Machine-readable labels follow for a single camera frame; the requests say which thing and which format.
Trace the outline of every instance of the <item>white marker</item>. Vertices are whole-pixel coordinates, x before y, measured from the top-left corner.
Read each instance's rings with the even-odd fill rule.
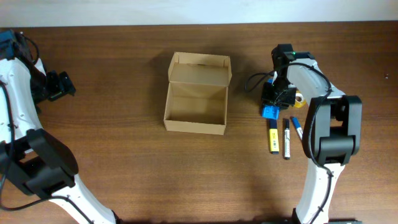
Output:
[[[300,137],[300,140],[303,140],[303,129],[301,129],[300,123],[297,118],[292,117],[293,125],[297,130],[297,134]]]
[[[290,130],[289,130],[289,119],[285,121],[285,159],[290,159]]]

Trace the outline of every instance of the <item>wooden table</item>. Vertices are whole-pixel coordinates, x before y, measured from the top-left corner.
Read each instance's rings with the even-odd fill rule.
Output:
[[[26,28],[48,69],[65,70],[77,93],[43,102],[45,129],[73,151],[97,199],[127,221],[209,222],[291,216],[307,172],[292,129],[292,158],[269,153],[261,88],[245,79],[272,69],[271,50],[310,51],[331,82],[363,101],[362,139],[339,178],[330,218],[398,219],[398,22]],[[231,56],[224,136],[165,130],[173,52]],[[307,108],[291,108],[281,118]],[[279,121],[279,135],[282,135]],[[37,199],[7,183],[8,206]],[[1,223],[74,223],[50,202],[1,212]]]

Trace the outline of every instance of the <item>open cardboard box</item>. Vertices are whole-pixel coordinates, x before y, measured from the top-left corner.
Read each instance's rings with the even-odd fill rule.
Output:
[[[228,56],[175,52],[169,67],[166,129],[224,134],[231,77]]]

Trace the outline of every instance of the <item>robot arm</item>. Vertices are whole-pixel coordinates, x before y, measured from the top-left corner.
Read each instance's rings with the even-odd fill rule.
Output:
[[[296,223],[327,223],[329,205],[337,179],[350,157],[359,150],[361,100],[357,96],[346,96],[330,84],[331,93],[326,100],[322,101],[322,96],[325,96],[328,91],[328,85],[323,77],[314,72],[314,70],[321,71],[317,61],[309,52],[294,52],[290,44],[282,44],[272,51],[272,60],[274,68],[282,67],[283,69],[275,71],[273,84],[268,85],[269,89],[263,90],[266,93],[263,96],[267,96],[263,97],[263,105],[287,108],[294,104],[295,95],[289,96],[289,94],[295,93],[294,89],[297,88],[310,106],[302,142],[308,157],[308,171],[302,198],[294,210],[294,221]],[[315,123],[310,132],[309,127],[314,116]],[[334,118],[342,121],[343,124],[330,127],[330,121]],[[321,166],[329,168],[333,177],[329,177]],[[329,181],[331,183],[329,194],[327,194]],[[324,207],[319,215],[316,215],[324,200]]]
[[[61,206],[78,223],[119,222],[113,211],[99,203],[85,187],[69,148],[44,131],[37,117],[35,104],[38,102],[74,94],[68,75],[65,72],[59,76],[55,72],[46,74],[41,59],[32,63],[24,36],[9,30],[0,33],[0,81],[5,84],[15,129],[15,143],[11,148],[12,127],[6,95],[0,91],[3,108],[0,110],[0,170],[3,175],[25,194],[36,194]],[[12,158],[9,158],[10,150],[14,150]],[[31,151],[38,156],[20,162]]]

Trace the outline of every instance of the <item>pen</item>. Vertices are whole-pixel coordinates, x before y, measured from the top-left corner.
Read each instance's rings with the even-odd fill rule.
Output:
[[[272,154],[279,153],[279,143],[278,143],[278,129],[275,119],[269,120],[269,143],[271,145],[270,150]]]
[[[290,159],[290,130],[289,130],[289,119],[285,121],[285,159]]]
[[[300,126],[300,123],[297,118],[292,117],[294,128],[297,130],[297,134],[300,137],[300,140],[303,140],[303,129]]]

